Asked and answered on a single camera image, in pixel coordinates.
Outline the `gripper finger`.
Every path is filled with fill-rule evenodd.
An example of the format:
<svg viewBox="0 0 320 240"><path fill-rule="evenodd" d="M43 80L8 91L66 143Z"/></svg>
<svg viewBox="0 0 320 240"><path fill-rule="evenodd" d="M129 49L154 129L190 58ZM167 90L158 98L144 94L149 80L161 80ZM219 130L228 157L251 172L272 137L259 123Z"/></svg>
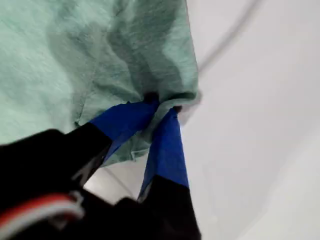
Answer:
<svg viewBox="0 0 320 240"><path fill-rule="evenodd" d="M158 95L147 93L142 101L115 105L66 134L66 174L83 186L114 152L150 124L159 105Z"/></svg>
<svg viewBox="0 0 320 240"><path fill-rule="evenodd" d="M179 109L171 108L153 132L139 202L157 240L199 240L183 150Z"/></svg>

